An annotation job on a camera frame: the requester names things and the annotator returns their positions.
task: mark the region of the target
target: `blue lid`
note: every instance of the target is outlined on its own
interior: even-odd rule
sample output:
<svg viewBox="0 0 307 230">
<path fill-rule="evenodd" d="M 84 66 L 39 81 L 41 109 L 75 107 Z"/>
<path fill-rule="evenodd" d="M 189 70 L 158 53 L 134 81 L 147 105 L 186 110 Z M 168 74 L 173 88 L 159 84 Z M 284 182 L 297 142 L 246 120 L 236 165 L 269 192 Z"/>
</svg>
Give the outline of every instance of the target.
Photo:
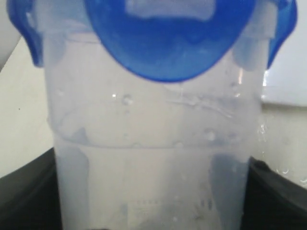
<svg viewBox="0 0 307 230">
<path fill-rule="evenodd" d="M 189 17 L 140 18 L 125 10 L 127 0 L 84 0 L 94 31 L 112 57 L 146 79 L 176 82 L 211 68 L 238 39 L 257 0 L 215 0 L 208 20 Z M 276 37 L 271 41 L 271 65 L 297 20 L 295 0 L 278 4 Z M 25 37 L 36 66 L 43 66 L 42 39 L 29 25 L 27 12 L 34 0 L 7 0 L 10 20 Z"/>
</svg>

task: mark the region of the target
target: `water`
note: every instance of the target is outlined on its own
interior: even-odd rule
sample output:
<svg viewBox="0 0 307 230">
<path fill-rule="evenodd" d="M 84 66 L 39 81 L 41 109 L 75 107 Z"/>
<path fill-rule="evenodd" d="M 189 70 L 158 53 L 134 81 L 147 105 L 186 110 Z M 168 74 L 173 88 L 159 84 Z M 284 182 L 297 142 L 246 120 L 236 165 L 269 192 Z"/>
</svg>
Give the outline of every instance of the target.
<svg viewBox="0 0 307 230">
<path fill-rule="evenodd" d="M 228 186 L 246 179 L 227 170 L 231 157 L 184 146 L 98 148 L 59 136 L 56 150 L 65 230 L 221 230 L 227 210 L 241 213 L 239 200 L 220 203 L 244 195 Z"/>
</svg>

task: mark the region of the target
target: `black surface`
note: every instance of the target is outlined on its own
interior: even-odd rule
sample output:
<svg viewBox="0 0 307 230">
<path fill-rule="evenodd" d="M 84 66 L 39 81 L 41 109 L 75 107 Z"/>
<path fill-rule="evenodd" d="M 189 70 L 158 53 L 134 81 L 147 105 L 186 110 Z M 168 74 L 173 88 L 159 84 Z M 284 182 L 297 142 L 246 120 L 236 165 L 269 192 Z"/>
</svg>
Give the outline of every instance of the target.
<svg viewBox="0 0 307 230">
<path fill-rule="evenodd" d="M 0 179 L 0 230 L 61 230 L 54 151 Z M 251 159 L 241 230 L 307 230 L 307 191 Z"/>
</svg>

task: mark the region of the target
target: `white wall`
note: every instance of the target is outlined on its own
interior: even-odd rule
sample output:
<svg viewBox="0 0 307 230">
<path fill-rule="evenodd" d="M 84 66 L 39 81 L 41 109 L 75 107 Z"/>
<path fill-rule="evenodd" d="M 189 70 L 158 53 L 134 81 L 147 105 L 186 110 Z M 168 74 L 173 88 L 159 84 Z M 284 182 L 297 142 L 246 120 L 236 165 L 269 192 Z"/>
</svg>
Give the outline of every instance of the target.
<svg viewBox="0 0 307 230">
<path fill-rule="evenodd" d="M 4 66 L 20 38 L 6 13 L 6 0 L 0 0 L 0 69 Z"/>
</svg>

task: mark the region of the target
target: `translucent plastic container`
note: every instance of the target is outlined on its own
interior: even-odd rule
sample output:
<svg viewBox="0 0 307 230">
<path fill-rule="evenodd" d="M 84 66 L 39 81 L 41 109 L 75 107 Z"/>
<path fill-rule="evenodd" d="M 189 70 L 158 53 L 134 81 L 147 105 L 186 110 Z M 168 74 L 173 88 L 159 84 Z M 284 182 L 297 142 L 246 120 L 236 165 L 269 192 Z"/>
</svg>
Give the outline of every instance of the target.
<svg viewBox="0 0 307 230">
<path fill-rule="evenodd" d="M 277 19 L 256 2 L 218 63 L 174 83 L 116 62 L 82 1 L 36 2 L 64 230 L 239 229 Z"/>
</svg>

